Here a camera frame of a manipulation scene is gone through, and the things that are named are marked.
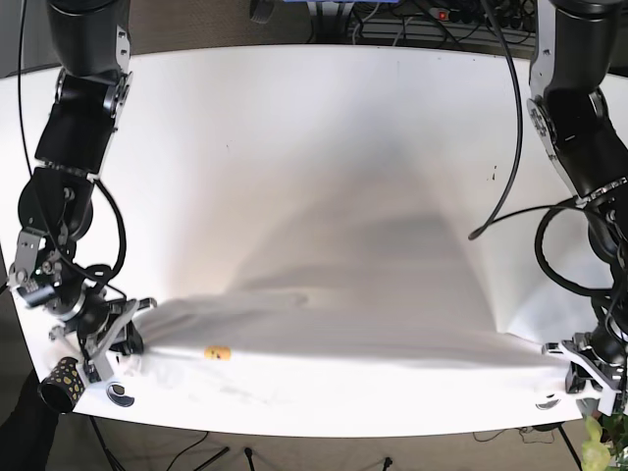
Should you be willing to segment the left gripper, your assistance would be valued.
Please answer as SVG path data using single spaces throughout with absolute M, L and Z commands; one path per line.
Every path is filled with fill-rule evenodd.
M 568 363 L 563 396 L 574 399 L 583 416 L 627 414 L 627 358 L 610 363 L 601 359 L 589 333 L 545 343 L 542 355 Z

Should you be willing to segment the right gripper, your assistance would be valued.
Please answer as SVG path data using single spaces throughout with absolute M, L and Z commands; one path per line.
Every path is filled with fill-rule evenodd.
M 93 302 L 70 325 L 53 327 L 49 339 L 59 341 L 72 353 L 85 384 L 105 382 L 114 375 L 108 352 L 122 356 L 143 353 L 143 339 L 133 317 L 156 307 L 152 297 Z

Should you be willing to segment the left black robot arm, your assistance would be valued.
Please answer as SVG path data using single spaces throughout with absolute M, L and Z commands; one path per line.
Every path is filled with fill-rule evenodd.
M 550 209 L 535 235 L 535 254 L 555 283 L 587 297 L 596 328 L 548 343 L 546 354 L 565 357 L 565 389 L 595 401 L 606 416 L 627 405 L 627 147 L 612 125 L 601 84 L 611 63 L 619 1 L 539 1 L 530 65 L 528 112 L 571 198 Z M 585 288 L 558 275 L 543 252 L 550 221 L 581 210 L 588 239 L 612 276 L 610 288 Z

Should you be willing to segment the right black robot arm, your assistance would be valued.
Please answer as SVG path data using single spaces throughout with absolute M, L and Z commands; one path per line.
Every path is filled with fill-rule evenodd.
M 49 1 L 46 12 L 61 69 L 47 124 L 26 160 L 29 180 L 19 199 L 22 228 L 8 286 L 28 307 L 55 316 L 63 325 L 57 335 L 76 334 L 79 373 L 98 383 L 113 375 L 108 352 L 142 353 L 132 317 L 156 304 L 123 292 L 106 297 L 127 255 L 122 213 L 100 176 L 131 88 L 130 4 Z M 77 244 L 92 223 L 95 190 L 114 213 L 118 253 L 113 265 L 82 267 Z

